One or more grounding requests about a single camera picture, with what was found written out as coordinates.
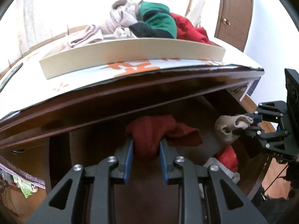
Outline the light pink underwear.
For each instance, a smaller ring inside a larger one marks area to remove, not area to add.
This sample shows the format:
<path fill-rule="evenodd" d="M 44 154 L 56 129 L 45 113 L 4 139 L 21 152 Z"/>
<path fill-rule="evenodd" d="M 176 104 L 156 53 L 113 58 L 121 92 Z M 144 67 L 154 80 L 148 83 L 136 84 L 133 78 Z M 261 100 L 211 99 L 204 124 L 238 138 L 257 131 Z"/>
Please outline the light pink underwear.
<path fill-rule="evenodd" d="M 96 43 L 103 40 L 103 34 L 96 25 L 88 25 L 84 30 L 75 32 L 68 36 L 67 47 L 74 49 L 90 43 Z"/>

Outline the black smartphone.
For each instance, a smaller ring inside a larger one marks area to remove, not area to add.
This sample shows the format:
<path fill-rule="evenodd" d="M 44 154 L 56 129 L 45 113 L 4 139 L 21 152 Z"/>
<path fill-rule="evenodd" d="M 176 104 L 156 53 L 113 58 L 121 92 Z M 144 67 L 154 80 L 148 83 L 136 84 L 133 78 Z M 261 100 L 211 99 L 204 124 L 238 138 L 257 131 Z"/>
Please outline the black smartphone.
<path fill-rule="evenodd" d="M 19 69 L 23 66 L 23 63 L 20 63 L 18 66 L 14 67 L 11 72 L 4 78 L 4 80 L 1 82 L 0 86 L 0 92 L 3 91 L 4 87 L 7 85 L 7 83 L 10 81 L 10 79 L 19 71 Z"/>

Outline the bright red underwear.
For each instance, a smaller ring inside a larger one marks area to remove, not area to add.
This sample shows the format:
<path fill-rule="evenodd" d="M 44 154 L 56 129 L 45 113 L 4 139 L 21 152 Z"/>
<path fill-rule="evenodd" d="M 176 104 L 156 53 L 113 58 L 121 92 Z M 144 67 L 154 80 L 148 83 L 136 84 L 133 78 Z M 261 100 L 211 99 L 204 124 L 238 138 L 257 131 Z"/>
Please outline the bright red underwear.
<path fill-rule="evenodd" d="M 171 13 L 171 16 L 176 23 L 177 39 L 212 45 L 203 27 L 194 27 L 189 19 L 181 15 Z"/>
<path fill-rule="evenodd" d="M 218 151 L 214 155 L 214 158 L 216 158 L 222 165 L 224 165 L 230 171 L 238 171 L 237 155 L 231 145 L 227 145 L 223 149 Z"/>

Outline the brown wooden door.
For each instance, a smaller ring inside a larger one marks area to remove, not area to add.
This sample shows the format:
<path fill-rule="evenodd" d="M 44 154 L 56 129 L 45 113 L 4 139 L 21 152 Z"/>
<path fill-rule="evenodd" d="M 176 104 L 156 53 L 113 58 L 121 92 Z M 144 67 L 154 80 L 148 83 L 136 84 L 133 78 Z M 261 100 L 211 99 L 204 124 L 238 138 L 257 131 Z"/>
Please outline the brown wooden door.
<path fill-rule="evenodd" d="M 215 37 L 244 51 L 252 19 L 253 0 L 220 0 Z M 231 25 L 223 24 L 223 18 Z"/>

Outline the shallow cardboard tray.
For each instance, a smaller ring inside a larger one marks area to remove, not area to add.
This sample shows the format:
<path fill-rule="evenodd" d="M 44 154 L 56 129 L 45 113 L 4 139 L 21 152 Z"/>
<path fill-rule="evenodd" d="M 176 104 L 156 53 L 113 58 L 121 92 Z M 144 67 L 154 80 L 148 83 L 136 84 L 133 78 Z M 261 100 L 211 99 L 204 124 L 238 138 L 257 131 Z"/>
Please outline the shallow cardboard tray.
<path fill-rule="evenodd" d="M 95 66 L 151 59 L 191 59 L 221 62 L 226 49 L 217 44 L 168 38 L 114 39 L 44 57 L 47 79 Z"/>

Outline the grey white underwear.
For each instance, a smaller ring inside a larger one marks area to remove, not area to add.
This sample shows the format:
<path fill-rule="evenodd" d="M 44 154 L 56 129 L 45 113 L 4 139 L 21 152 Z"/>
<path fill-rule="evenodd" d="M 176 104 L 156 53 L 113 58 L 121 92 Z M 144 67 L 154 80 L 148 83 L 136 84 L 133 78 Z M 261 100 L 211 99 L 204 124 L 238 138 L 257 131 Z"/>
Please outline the grey white underwear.
<path fill-rule="evenodd" d="M 233 181 L 233 183 L 237 184 L 240 180 L 240 174 L 238 172 L 232 172 L 228 168 L 226 168 L 222 163 L 220 163 L 216 158 L 210 157 L 205 164 L 204 167 L 208 167 L 212 164 L 218 165 L 219 168 Z"/>

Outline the green black striped underwear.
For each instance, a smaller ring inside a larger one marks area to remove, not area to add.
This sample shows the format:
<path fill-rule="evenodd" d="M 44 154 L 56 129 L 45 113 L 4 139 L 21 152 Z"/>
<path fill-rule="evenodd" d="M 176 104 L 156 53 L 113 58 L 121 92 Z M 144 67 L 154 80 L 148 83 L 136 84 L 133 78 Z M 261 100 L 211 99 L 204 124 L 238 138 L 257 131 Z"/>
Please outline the green black striped underwear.
<path fill-rule="evenodd" d="M 129 26 L 137 38 L 177 38 L 177 27 L 168 6 L 143 1 L 138 16 L 140 22 Z"/>

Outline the orange cream patterned curtain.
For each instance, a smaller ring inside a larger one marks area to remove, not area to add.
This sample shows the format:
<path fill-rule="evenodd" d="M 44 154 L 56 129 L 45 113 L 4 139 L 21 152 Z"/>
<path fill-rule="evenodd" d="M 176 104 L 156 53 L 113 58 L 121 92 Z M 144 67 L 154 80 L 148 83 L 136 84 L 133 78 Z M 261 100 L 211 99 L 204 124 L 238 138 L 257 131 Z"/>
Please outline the orange cream patterned curtain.
<path fill-rule="evenodd" d="M 71 29 L 104 20 L 118 0 L 14 0 L 1 19 L 1 75 L 35 46 Z M 215 32 L 220 0 L 143 0 Z"/>

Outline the brass door knob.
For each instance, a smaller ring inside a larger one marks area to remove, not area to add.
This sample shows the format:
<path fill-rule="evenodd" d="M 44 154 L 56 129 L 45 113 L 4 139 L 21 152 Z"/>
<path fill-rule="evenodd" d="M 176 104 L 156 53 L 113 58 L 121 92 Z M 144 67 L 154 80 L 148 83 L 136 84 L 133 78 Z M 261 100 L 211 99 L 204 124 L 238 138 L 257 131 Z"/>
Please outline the brass door knob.
<path fill-rule="evenodd" d="M 223 18 L 223 24 L 230 26 L 231 22 L 228 19 Z"/>

